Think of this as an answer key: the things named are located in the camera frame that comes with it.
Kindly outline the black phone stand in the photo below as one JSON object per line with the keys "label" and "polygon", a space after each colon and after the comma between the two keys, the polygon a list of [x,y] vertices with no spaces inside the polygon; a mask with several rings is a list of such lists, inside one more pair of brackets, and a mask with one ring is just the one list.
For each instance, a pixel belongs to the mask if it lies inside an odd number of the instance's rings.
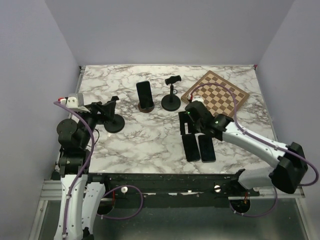
{"label": "black phone stand", "polygon": [[111,100],[103,106],[105,112],[104,128],[107,132],[112,134],[120,132],[125,127],[124,118],[115,113],[118,100],[118,96],[112,96]]}
{"label": "black phone stand", "polygon": [[165,95],[161,100],[161,106],[164,110],[169,112],[174,112],[178,110],[181,106],[181,100],[178,96],[176,96],[175,89],[173,84],[176,82],[181,82],[182,78],[180,75],[171,76],[165,79],[165,84],[168,86],[170,85],[170,93]]}

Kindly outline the black phone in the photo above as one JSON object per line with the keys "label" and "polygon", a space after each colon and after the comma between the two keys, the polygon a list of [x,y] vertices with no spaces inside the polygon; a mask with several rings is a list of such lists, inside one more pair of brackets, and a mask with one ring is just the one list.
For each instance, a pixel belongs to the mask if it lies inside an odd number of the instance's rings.
{"label": "black phone", "polygon": [[199,135],[198,144],[200,150],[201,161],[204,163],[212,163],[216,161],[213,140],[208,135]]}
{"label": "black phone", "polygon": [[188,162],[195,162],[201,159],[196,136],[194,134],[182,135],[182,144]]}

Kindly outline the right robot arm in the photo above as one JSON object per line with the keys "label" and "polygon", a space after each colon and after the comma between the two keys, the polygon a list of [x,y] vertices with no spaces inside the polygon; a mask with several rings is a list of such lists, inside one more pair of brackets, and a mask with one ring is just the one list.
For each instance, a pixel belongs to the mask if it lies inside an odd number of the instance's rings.
{"label": "right robot arm", "polygon": [[237,179],[230,183],[234,195],[241,196],[247,190],[261,187],[275,187],[287,194],[296,191],[308,170],[301,145],[296,142],[287,145],[246,130],[234,118],[212,115],[200,101],[189,103],[185,111],[196,132],[236,145],[268,164],[259,169],[239,170]]}

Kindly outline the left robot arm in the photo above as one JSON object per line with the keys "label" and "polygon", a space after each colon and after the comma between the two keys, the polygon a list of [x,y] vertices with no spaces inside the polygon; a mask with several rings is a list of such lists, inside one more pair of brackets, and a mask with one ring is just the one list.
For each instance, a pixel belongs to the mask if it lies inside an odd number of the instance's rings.
{"label": "left robot arm", "polygon": [[89,174],[94,152],[94,130],[97,125],[116,125],[117,96],[107,103],[85,105],[77,96],[59,98],[54,104],[78,120],[66,118],[57,128],[61,145],[58,160],[61,181],[59,221],[54,239],[92,240],[93,226],[101,199],[107,197],[111,185],[104,176]]}

